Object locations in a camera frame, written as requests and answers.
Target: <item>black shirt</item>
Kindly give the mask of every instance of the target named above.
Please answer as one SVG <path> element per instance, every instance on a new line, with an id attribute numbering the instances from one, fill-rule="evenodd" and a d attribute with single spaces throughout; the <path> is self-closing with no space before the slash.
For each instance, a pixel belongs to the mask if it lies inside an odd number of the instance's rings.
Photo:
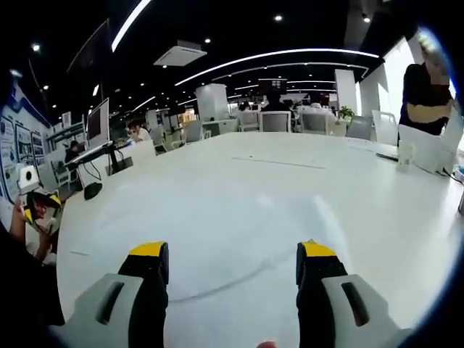
<path id="1" fill-rule="evenodd" d="M 413 122 L 407 114 L 407 103 L 438 107 L 448 104 L 452 99 L 449 86 L 432 85 L 426 65 L 411 64 L 406 69 L 403 85 L 403 105 L 401 108 L 400 125 L 416 128 L 420 131 L 439 136 L 448 118 L 442 117 L 430 123 Z"/>
<path id="2" fill-rule="evenodd" d="M 71 149 L 66 150 L 65 163 L 68 163 L 69 161 L 75 159 L 77 156 L 79 156 L 78 152 L 74 152 Z"/>
<path id="3" fill-rule="evenodd" d="M 279 102 L 279 103 L 269 104 L 263 107 L 261 111 L 290 111 L 290 109 L 284 103 Z"/>

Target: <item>white chair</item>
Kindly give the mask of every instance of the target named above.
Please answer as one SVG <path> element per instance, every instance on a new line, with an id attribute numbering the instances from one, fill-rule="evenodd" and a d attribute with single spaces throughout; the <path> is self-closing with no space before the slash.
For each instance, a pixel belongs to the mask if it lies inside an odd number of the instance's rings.
<path id="1" fill-rule="evenodd" d="M 66 185 L 67 189 L 70 190 L 71 183 L 79 180 L 77 172 L 75 170 L 69 171 L 63 161 L 51 161 L 51 168 L 57 179 L 58 187 Z"/>
<path id="2" fill-rule="evenodd" d="M 352 116 L 347 129 L 347 138 L 370 140 L 372 117 Z"/>
<path id="3" fill-rule="evenodd" d="M 376 138 L 378 143 L 397 145 L 398 124 L 395 116 L 390 112 L 372 110 L 374 126 L 376 128 Z"/>
<path id="4" fill-rule="evenodd" d="M 302 132 L 328 135 L 328 118 L 324 109 L 305 110 L 302 115 Z"/>
<path id="5" fill-rule="evenodd" d="M 260 129 L 258 111 L 239 111 L 237 119 L 239 120 L 239 130 L 241 132 L 258 131 Z"/>
<path id="6" fill-rule="evenodd" d="M 165 143 L 165 138 L 164 138 L 164 128 L 162 126 L 158 126 L 156 128 L 153 128 L 150 131 L 150 136 L 152 137 L 153 140 L 153 145 L 154 145 L 154 150 L 158 154 L 164 154 L 167 152 L 167 147 Z"/>
<path id="7" fill-rule="evenodd" d="M 203 121 L 193 120 L 183 124 L 183 137 L 180 141 L 173 141 L 174 149 L 182 145 L 189 145 L 203 139 Z"/>
<path id="8" fill-rule="evenodd" d="M 260 112 L 260 132 L 288 132 L 291 133 L 290 111 Z"/>

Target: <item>woman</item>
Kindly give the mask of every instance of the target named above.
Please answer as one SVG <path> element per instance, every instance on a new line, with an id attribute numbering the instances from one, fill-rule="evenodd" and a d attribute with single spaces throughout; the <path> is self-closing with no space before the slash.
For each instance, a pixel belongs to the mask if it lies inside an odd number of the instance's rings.
<path id="1" fill-rule="evenodd" d="M 399 124 L 438 136 L 453 105 L 450 76 L 438 50 L 430 49 L 424 40 L 420 47 L 425 62 L 406 69 Z"/>

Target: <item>white desk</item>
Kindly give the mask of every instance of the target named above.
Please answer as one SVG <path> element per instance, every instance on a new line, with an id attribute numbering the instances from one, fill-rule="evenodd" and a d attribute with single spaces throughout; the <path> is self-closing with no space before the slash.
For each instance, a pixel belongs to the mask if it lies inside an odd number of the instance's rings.
<path id="1" fill-rule="evenodd" d="M 72 197 L 57 259 L 65 317 L 131 248 L 166 240 L 167 347 L 297 347 L 295 251 L 314 238 L 413 327 L 457 255 L 463 188 L 416 167 L 398 173 L 371 144 L 230 133 L 117 173 L 91 201 Z"/>

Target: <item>office chair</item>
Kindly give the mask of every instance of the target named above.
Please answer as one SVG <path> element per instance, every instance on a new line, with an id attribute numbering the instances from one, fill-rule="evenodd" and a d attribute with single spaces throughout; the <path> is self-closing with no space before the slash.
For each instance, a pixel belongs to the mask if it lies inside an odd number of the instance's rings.
<path id="1" fill-rule="evenodd" d="M 264 111 L 260 113 L 260 132 L 291 133 L 290 111 Z"/>

